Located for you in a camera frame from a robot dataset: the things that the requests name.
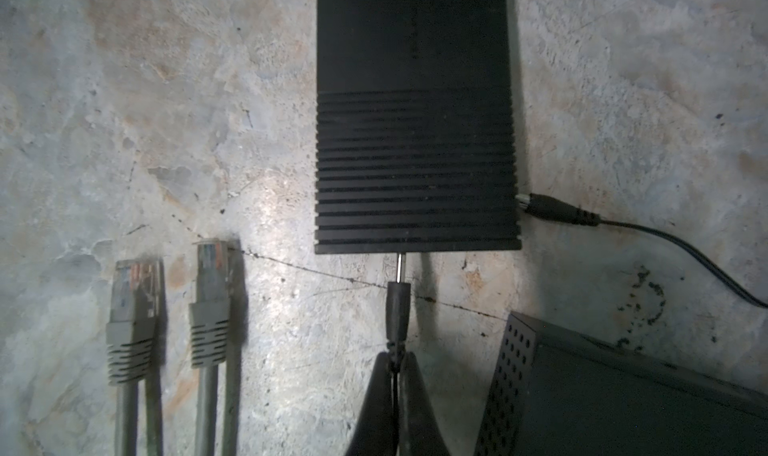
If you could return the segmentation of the small black power adapter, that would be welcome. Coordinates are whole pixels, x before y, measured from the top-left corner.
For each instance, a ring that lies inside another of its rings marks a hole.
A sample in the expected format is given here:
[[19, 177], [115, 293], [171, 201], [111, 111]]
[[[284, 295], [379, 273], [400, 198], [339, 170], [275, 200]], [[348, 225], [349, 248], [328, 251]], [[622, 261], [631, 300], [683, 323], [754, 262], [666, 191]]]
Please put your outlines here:
[[398, 253], [395, 280], [387, 284], [385, 323], [390, 368], [398, 372], [406, 352], [411, 308], [411, 284], [405, 281], [406, 254]]

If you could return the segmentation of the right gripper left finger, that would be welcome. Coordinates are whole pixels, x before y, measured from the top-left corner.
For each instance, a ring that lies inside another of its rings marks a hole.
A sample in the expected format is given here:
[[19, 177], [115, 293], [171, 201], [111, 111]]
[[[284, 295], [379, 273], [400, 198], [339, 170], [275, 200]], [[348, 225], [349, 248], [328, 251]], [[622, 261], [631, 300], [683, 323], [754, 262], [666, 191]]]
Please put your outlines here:
[[375, 359], [346, 456], [396, 454], [392, 380], [390, 356], [381, 352]]

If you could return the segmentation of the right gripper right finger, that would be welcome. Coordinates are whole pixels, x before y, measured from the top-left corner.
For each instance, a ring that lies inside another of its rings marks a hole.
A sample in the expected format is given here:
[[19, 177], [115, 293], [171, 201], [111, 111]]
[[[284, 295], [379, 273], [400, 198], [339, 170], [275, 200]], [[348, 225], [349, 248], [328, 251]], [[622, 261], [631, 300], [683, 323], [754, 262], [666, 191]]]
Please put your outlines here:
[[408, 352], [398, 381], [398, 449], [400, 455], [449, 456], [416, 355]]

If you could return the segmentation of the small black ribbed switch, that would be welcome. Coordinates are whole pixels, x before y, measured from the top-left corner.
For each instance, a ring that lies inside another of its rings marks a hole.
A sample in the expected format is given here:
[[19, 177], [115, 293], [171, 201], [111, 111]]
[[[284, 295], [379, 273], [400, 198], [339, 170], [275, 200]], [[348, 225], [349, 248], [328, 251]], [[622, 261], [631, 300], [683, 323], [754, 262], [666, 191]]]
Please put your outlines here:
[[317, 0], [315, 250], [520, 248], [507, 0]]

